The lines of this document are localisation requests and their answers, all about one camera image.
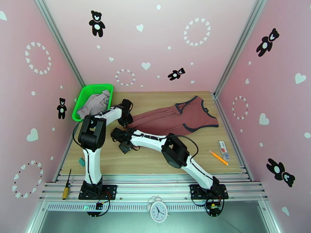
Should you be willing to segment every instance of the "circle of hearts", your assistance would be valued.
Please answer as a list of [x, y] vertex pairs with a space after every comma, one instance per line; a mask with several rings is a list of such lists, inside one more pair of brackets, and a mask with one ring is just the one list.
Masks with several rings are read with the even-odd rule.
[[[188, 39], [188, 36], [187, 36], [187, 30], [188, 29], [190, 29], [190, 26], [191, 25], [193, 25], [194, 23], [201, 23], [201, 24], [203, 24], [203, 25], [205, 25], [206, 27], [207, 27], [207, 33], [206, 33], [206, 35], [203, 37], [203, 39], [202, 40], [200, 40], [199, 42], [195, 42], [195, 43], [193, 43], [193, 42], [190, 42], [190, 40]], [[186, 41], [186, 43], [187, 44], [189, 44], [190, 46], [198, 46], [198, 45], [201, 45], [201, 44], [203, 44], [204, 43], [204, 41], [206, 41], [207, 40], [207, 37], [208, 36], [210, 36], [210, 30], [211, 30], [211, 26], [210, 26], [210, 23], [208, 22], [208, 21], [206, 21], [206, 19], [205, 18], [195, 18], [194, 20], [191, 20], [190, 22], [189, 22], [189, 24], [185, 27], [185, 30], [184, 30], [184, 32], [183, 32], [183, 35], [184, 35], [184, 37], [183, 37], [183, 39]]]
[[[24, 165], [25, 165], [25, 168], [24, 168], [24, 169], [22, 169], [22, 167], [24, 166], [24, 165], [22, 165], [22, 166], [21, 166], [20, 172], [23, 171], [23, 170], [25, 170], [27, 166], [30, 166], [30, 165], [33, 166], [35, 163], [36, 163], [36, 161], [35, 161], [35, 160], [32, 160], [32, 161], [29, 163], [29, 165], [24, 164]], [[36, 165], [38, 168], [40, 168], [40, 167], [42, 166], [40, 162], [37, 163], [37, 164], [35, 164], [35, 165]], [[16, 174], [14, 175], [14, 177], [13, 177], [13, 181], [15, 182], [15, 183], [13, 182], [13, 186], [16, 186], [16, 187], [15, 187], [15, 189], [13, 190], [13, 186], [12, 186], [12, 192], [15, 193], [15, 197], [16, 197], [16, 198], [23, 197], [23, 196], [25, 196], [26, 194], [27, 194], [27, 196], [28, 196], [28, 192], [26, 192], [25, 194], [21, 195], [21, 192], [17, 191], [18, 186], [17, 186], [17, 183], [16, 183], [17, 181], [16, 181], [16, 180], [19, 178], [20, 172], [16, 173]], [[43, 171], [42, 167], [40, 168], [39, 174], [40, 174], [40, 176], [42, 176], [42, 175], [44, 174], [44, 171]], [[42, 179], [41, 179], [41, 177], [40, 177], [40, 179], [38, 180], [37, 186], [38, 186], [41, 182], [42, 182]]]
[[[246, 107], [246, 111], [244, 111], [245, 114], [242, 115], [242, 116], [237, 116], [237, 115], [236, 115], [236, 112], [234, 111], [234, 110], [235, 110], [234, 105], [236, 104], [236, 101], [238, 101], [239, 99], [241, 99], [243, 102], [245, 102], [245, 107]], [[236, 97], [235, 100], [232, 102], [232, 111], [233, 111], [233, 116], [235, 116], [236, 119], [238, 119], [238, 120], [240, 120], [240, 119], [241, 119], [241, 120], [244, 120], [245, 116], [248, 115], [248, 103], [247, 103], [246, 98], [245, 98], [245, 97], [242, 97], [242, 95], [240, 95], [239, 97]]]
[[[131, 76], [133, 77], [133, 78], [132, 78], [132, 81], [131, 81], [129, 84], [120, 82], [119, 76], [118, 76], [118, 74], [119, 74], [120, 72], [127, 72], [127, 73], [130, 73]], [[130, 70], [126, 70], [126, 69], [121, 69], [120, 71], [117, 71], [117, 74], [115, 75], [115, 79], [117, 80], [117, 82], [118, 82], [120, 85], [124, 85], [124, 86], [130, 86], [130, 85], [134, 84], [135, 81], [136, 81], [135, 74], [134, 74], [133, 72], [131, 72]]]
[[[39, 47], [43, 51], [45, 51], [45, 54], [47, 55], [47, 59], [49, 60], [49, 62], [48, 62], [48, 66], [45, 69], [43, 69], [43, 71], [42, 70], [38, 71], [38, 69], [33, 64], [30, 63], [30, 59], [28, 58], [28, 56], [30, 55], [29, 50], [31, 50], [31, 47]], [[28, 44], [26, 46], [25, 56], [26, 56], [26, 62], [29, 64], [29, 68], [31, 70], [33, 70], [35, 73], [43, 75], [43, 74], [47, 74], [50, 71], [50, 69], [51, 69], [50, 67], [52, 66], [51, 56], [50, 56], [50, 53], [48, 52], [48, 50], [46, 50], [44, 45], [41, 45], [41, 43], [39, 43], [39, 42], [37, 42], [37, 43], [31, 42], [30, 44]]]

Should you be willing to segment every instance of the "screwdriver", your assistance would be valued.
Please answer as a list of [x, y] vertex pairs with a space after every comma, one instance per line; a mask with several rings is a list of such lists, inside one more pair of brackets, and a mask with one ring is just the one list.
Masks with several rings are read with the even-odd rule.
[[65, 186], [65, 189], [63, 191], [63, 200], [67, 198], [68, 196], [68, 191], [69, 191], [69, 178], [70, 178], [70, 173], [71, 173], [71, 168], [70, 168], [70, 172], [69, 172], [69, 176], [68, 176], [68, 180]]

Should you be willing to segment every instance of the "maroon tank top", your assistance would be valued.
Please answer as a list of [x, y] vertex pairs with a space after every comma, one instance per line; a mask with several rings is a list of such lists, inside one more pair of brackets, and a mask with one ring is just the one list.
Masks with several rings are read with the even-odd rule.
[[188, 135], [203, 127], [218, 127], [217, 118], [208, 113], [203, 102], [195, 96], [185, 103], [148, 111], [133, 116], [133, 123], [128, 127], [158, 136]]

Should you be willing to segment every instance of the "clock face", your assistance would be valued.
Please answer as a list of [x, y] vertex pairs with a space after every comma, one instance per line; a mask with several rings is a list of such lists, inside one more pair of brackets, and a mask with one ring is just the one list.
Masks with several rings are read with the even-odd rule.
[[155, 221], [162, 222], [167, 217], [167, 208], [162, 202], [155, 202], [150, 209], [150, 214]]

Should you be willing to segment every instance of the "green object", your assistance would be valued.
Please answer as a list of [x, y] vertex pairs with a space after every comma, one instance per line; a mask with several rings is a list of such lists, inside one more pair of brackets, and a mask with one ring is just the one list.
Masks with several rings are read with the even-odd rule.
[[114, 91], [114, 86], [111, 84], [87, 85], [83, 87], [80, 92], [77, 103], [72, 112], [72, 119], [76, 122], [82, 121], [77, 111], [85, 105], [86, 101], [92, 94], [101, 94], [104, 90], [108, 90], [110, 92], [110, 98], [109, 98], [109, 103], [108, 103], [108, 108], [107, 108], [109, 109], [111, 106], [112, 93]]

